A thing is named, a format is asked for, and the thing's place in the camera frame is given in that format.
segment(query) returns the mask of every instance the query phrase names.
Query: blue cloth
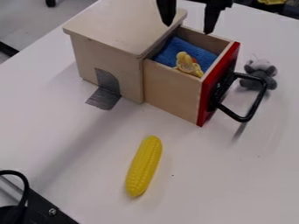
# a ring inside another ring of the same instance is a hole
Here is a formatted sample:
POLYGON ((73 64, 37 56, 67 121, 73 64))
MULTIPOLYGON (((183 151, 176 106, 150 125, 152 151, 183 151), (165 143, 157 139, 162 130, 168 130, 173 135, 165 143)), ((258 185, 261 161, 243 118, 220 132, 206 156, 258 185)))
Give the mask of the blue cloth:
POLYGON ((217 55, 194 46, 180 38, 174 37, 166 43, 165 47, 153 60, 168 67, 175 67, 177 65, 177 54, 179 52, 187 52, 192 58, 195 58, 204 73, 217 59, 217 55))

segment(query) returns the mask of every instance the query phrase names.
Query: gray tape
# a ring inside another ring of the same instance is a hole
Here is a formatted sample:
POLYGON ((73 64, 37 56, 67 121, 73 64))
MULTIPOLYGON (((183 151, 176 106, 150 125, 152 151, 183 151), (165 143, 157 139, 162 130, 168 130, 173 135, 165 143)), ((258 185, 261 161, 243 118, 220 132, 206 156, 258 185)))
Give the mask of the gray tape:
POLYGON ((99 109, 109 110, 121 99, 118 80, 109 72, 95 68, 99 88, 86 101, 87 104, 99 109))

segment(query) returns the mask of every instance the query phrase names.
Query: wooden box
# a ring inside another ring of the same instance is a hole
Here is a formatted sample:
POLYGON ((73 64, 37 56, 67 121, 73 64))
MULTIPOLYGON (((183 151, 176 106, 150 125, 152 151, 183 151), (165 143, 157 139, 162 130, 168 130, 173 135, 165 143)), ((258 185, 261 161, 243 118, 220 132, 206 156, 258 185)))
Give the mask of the wooden box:
POLYGON ((95 70, 111 73, 120 92, 134 102, 149 104, 203 126, 212 112, 209 101, 220 77, 234 67, 240 43, 205 35, 182 26, 186 11, 177 9, 170 27, 164 25, 152 0, 102 0, 67 22, 80 76, 101 84, 95 70), (197 78, 153 60, 168 38, 177 35, 218 58, 197 78))

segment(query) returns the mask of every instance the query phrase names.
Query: box lid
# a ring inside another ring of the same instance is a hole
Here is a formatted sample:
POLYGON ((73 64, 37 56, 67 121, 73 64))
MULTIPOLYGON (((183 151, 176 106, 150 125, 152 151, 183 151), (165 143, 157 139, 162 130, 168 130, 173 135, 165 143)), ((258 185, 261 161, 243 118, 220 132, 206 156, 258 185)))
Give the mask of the box lid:
POLYGON ((177 9, 172 25, 167 27, 156 0, 101 0, 66 22, 64 31, 141 58, 186 16, 186 10, 177 9))

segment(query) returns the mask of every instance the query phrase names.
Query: red drawer front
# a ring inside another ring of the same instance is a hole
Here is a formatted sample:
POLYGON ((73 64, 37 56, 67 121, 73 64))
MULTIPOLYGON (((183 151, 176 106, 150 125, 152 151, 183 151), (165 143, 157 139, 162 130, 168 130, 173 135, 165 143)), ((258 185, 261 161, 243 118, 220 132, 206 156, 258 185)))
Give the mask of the red drawer front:
POLYGON ((212 91, 214 86, 219 82, 221 76, 226 74, 232 63, 234 63, 234 61, 238 58, 239 49, 240 43, 233 42, 224 57, 204 80, 201 88, 201 96, 199 97, 198 126, 202 127, 213 115, 214 111, 208 111, 212 91))

